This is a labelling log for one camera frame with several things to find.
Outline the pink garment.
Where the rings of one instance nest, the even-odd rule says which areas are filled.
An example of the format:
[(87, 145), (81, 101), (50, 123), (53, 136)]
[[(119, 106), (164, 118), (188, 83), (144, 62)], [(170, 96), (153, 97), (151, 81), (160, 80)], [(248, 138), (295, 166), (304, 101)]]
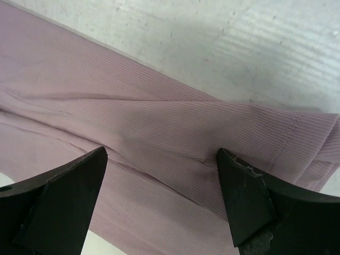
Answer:
[(99, 146), (92, 232), (237, 254), (219, 148), (317, 192), (339, 169), (339, 1), (1, 2), (1, 172)]

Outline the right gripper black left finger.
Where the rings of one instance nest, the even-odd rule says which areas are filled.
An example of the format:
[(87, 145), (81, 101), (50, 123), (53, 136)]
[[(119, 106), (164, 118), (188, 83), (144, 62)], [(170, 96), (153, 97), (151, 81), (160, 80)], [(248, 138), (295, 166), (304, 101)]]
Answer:
[(1, 187), (1, 254), (80, 254), (107, 166), (99, 147)]

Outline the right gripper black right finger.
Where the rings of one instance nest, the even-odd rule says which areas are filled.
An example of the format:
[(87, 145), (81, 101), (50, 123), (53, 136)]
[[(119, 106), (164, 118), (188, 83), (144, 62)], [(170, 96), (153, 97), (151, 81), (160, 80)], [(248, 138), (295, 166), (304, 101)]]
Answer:
[(240, 254), (339, 254), (339, 197), (285, 182), (223, 148), (216, 162)]

